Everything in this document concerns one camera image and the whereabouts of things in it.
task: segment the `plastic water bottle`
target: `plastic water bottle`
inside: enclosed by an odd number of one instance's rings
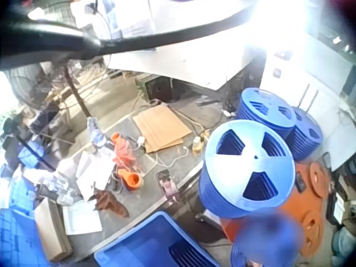
[[[98,120],[95,117],[89,117],[87,120],[87,129],[89,132],[90,140],[97,146],[102,147],[106,143],[106,137],[101,132]]]

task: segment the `blue plastic reel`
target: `blue plastic reel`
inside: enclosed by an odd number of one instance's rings
[[[255,121],[234,120],[211,134],[199,197],[215,215],[237,218],[281,205],[294,179],[293,157],[276,132]]]
[[[323,142],[323,133],[317,122],[304,110],[293,107],[296,125],[286,139],[293,158],[304,160]]]
[[[231,262],[239,263],[239,257],[245,255],[258,264],[293,266],[303,244],[303,228],[296,220],[276,209],[261,209],[243,219],[231,250]]]
[[[283,139],[296,123],[296,115],[287,102],[259,88],[247,88],[243,91],[237,119],[260,122],[276,131]]]

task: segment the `cardboard sheet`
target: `cardboard sheet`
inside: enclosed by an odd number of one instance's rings
[[[167,107],[158,105],[133,118],[146,139],[146,152],[183,143],[182,137],[191,130]]]
[[[34,210],[34,219],[47,260],[57,263],[73,252],[56,203],[45,198]]]

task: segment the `blue crate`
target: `blue crate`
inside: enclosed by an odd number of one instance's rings
[[[26,215],[33,211],[34,185],[26,178],[17,178],[12,185],[9,208]]]
[[[36,222],[15,210],[0,210],[0,266],[54,266],[43,252]]]
[[[219,266],[167,213],[158,211],[94,253],[100,266]]]

